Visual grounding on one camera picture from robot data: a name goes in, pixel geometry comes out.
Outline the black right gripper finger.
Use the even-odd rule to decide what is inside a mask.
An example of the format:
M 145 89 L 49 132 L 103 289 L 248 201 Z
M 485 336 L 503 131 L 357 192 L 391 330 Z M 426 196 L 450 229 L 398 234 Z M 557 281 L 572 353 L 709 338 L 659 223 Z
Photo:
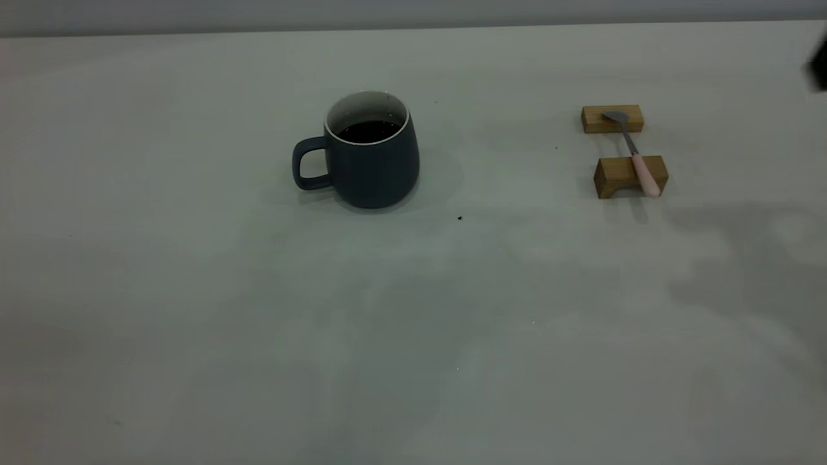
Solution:
M 804 65 L 804 75 L 812 92 L 826 92 L 827 64 L 826 64 L 826 38 L 822 38 L 816 45 Z

